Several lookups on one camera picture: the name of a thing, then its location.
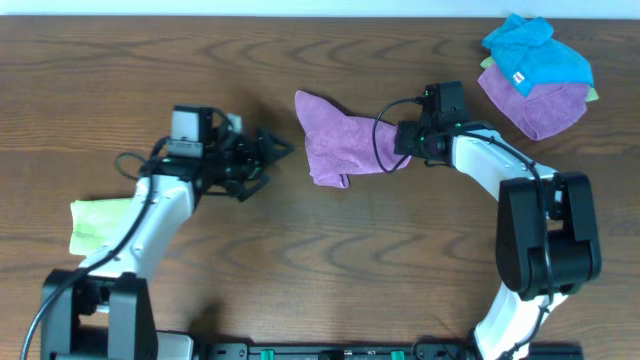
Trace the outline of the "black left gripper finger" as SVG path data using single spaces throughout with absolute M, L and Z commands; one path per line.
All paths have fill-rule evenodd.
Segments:
M 224 189 L 226 196 L 237 199 L 239 202 L 248 200 L 261 190 L 270 181 L 267 175 L 250 177 L 241 173 L 224 175 L 219 180 L 219 186 Z
M 294 151 L 292 144 L 265 129 L 256 131 L 257 145 L 265 163 L 275 163 Z

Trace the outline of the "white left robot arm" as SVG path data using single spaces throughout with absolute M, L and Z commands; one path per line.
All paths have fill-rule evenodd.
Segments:
M 76 270 L 54 269 L 30 329 L 43 359 L 198 359 L 188 334 L 157 329 L 149 284 L 203 196 L 245 201 L 291 144 L 259 129 L 197 127 L 159 139 L 144 158 L 130 207 L 111 237 Z

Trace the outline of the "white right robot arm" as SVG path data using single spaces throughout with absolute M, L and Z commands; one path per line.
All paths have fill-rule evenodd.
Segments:
M 495 260 L 501 285 L 471 333 L 477 359 L 523 359 L 560 304 L 600 274 L 602 257 L 588 177 L 540 165 L 481 123 L 398 125 L 394 151 L 436 160 L 498 202 Z

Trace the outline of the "purple microfiber cloth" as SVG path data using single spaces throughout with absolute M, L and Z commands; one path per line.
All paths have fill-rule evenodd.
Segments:
M 348 116 L 329 101 L 299 90 L 297 118 L 305 132 L 310 176 L 318 186 L 346 189 L 351 175 L 402 169 L 410 157 L 394 153 L 397 127 L 372 118 Z

